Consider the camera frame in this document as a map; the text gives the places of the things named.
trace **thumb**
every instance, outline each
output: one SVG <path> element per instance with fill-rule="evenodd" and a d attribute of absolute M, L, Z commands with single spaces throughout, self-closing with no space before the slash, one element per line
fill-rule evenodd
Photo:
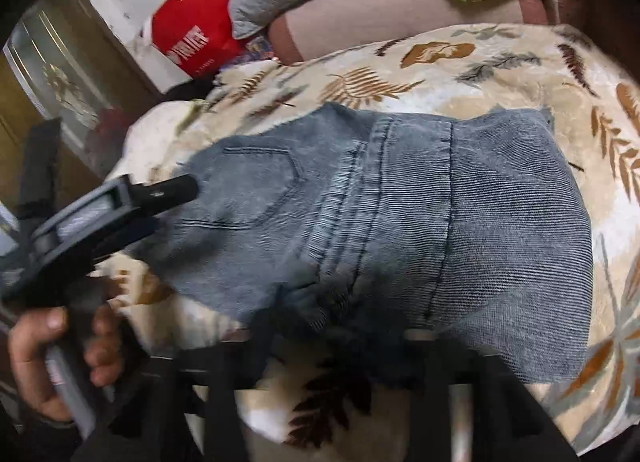
<path fill-rule="evenodd" d="M 65 308 L 41 308 L 25 312 L 10 332 L 8 346 L 15 382 L 22 398 L 38 411 L 55 394 L 44 347 L 62 337 L 67 327 Z"/>

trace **hand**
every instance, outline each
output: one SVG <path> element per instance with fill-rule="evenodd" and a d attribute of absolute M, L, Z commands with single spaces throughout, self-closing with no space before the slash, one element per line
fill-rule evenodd
<path fill-rule="evenodd" d="M 64 307 L 41 308 L 25 312 L 9 334 L 9 356 L 20 396 L 34 410 L 56 421 L 72 417 L 49 381 L 44 350 L 67 328 Z M 101 388 L 113 384 L 122 371 L 118 318 L 108 304 L 95 313 L 92 328 L 95 337 L 85 345 L 84 360 L 91 368 L 92 383 Z"/>

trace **back pocket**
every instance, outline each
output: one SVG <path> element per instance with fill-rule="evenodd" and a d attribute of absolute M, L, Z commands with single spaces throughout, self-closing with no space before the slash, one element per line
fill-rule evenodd
<path fill-rule="evenodd" d="M 199 154 L 187 168 L 200 195 L 178 226 L 251 229 L 277 212 L 303 180 L 286 148 L 226 146 L 214 153 Z"/>

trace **floral blanket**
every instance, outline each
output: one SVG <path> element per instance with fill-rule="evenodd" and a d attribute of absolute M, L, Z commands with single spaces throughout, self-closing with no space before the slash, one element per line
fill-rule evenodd
<path fill-rule="evenodd" d="M 572 381 L 531 385 L 578 453 L 640 417 L 640 90 L 569 26 L 460 25 L 283 66 L 223 71 L 206 101 L 165 103 L 130 130 L 112 176 L 171 177 L 197 150 L 232 134 L 258 134 L 326 101 L 382 112 L 468 119 L 504 108 L 548 107 L 593 229 L 593 309 L 587 362 Z M 197 347 L 237 327 L 176 296 L 145 265 L 117 254 L 103 271 L 123 294 L 114 304 L 148 348 Z M 401 461 L 408 395 L 372 386 L 321 350 L 285 346 L 260 389 L 239 392 L 245 422 L 278 443 L 331 461 Z M 452 390 L 457 461 L 470 459 L 468 388 Z M 300 460 L 255 435 L 265 460 Z M 263 457 L 257 454 L 257 460 Z"/>

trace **red shopping bag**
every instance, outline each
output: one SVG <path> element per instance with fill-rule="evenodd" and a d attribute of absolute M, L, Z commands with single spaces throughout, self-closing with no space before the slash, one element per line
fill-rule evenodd
<path fill-rule="evenodd" d="M 244 51 L 231 36 L 229 0 L 167 0 L 153 15 L 151 39 L 192 77 L 216 70 Z"/>

